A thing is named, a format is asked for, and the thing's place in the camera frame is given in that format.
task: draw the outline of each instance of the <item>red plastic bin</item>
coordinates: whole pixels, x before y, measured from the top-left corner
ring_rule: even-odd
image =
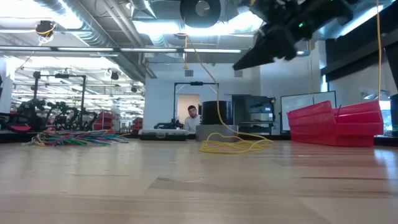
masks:
[[[293,141],[329,146],[373,146],[383,134],[378,101],[331,108],[330,101],[287,113]]]

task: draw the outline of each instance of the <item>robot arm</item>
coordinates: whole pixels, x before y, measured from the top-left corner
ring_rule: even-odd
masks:
[[[333,19],[341,23],[353,18],[350,4],[358,0],[241,0],[265,24],[260,27],[256,42],[233,68],[240,70],[274,62],[274,58],[292,60],[295,43],[310,40],[312,34]]]

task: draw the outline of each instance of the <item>colorful wire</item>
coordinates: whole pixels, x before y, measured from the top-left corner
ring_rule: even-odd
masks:
[[[65,146],[99,144],[108,146],[113,142],[126,142],[125,134],[102,131],[43,131],[33,137],[28,146]]]

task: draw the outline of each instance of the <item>man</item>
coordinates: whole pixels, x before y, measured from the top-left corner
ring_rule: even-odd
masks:
[[[197,131],[197,125],[200,124],[200,115],[198,115],[197,108],[193,105],[188,107],[189,117],[185,118],[184,129],[189,133]]]

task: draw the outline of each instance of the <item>wooden floor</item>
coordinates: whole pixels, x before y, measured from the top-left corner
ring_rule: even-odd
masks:
[[[398,223],[398,148],[0,144],[0,223]]]

